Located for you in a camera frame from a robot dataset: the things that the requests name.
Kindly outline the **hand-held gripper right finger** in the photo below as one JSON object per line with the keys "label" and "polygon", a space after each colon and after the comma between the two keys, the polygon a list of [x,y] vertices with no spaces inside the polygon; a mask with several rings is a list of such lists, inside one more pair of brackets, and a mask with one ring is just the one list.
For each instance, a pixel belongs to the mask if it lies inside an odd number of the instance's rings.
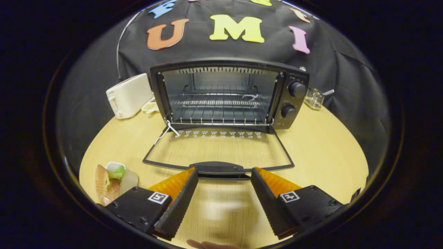
{"label": "hand-held gripper right finger", "polygon": [[311,230],[344,208],[315,185],[301,187],[263,168],[253,168],[251,182],[272,231],[279,239]]}

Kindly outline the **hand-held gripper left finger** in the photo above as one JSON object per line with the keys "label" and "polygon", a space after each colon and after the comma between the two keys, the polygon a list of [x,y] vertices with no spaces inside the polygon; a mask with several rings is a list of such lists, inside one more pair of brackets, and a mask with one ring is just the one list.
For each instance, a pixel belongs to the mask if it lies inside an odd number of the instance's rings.
{"label": "hand-held gripper left finger", "polygon": [[134,186],[104,208],[145,234],[172,240],[197,184],[198,171],[191,167],[147,189]]}

